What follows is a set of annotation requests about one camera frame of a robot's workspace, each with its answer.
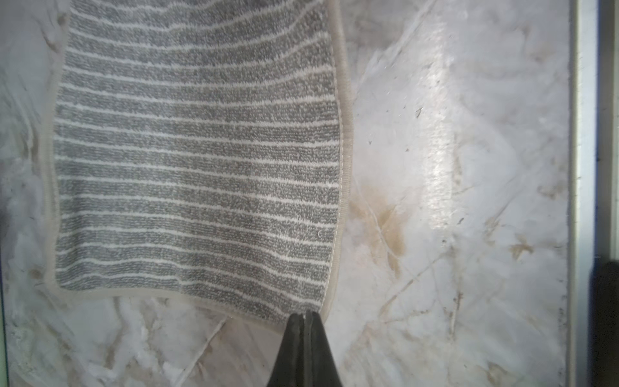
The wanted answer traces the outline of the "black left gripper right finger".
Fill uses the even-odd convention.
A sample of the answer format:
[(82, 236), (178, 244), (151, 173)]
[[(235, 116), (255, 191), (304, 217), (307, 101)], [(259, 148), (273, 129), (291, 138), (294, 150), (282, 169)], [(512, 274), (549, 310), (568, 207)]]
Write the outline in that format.
[(320, 314), (306, 311), (303, 328), (303, 385), (342, 387)]

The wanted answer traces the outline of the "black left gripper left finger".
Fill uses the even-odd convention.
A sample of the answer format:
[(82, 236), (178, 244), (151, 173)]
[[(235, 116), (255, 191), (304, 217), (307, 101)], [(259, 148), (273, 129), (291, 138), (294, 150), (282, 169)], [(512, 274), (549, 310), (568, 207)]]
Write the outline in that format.
[(303, 330), (303, 315), (290, 315), (267, 387), (303, 385)]

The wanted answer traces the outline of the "grey striped dishcloth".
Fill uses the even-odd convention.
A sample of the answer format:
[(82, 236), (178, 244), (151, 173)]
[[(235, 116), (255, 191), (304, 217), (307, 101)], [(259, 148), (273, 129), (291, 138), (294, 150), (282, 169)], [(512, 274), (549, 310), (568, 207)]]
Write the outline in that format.
[(351, 183), (337, 1), (72, 1), (41, 142), (48, 286), (280, 332), (327, 317)]

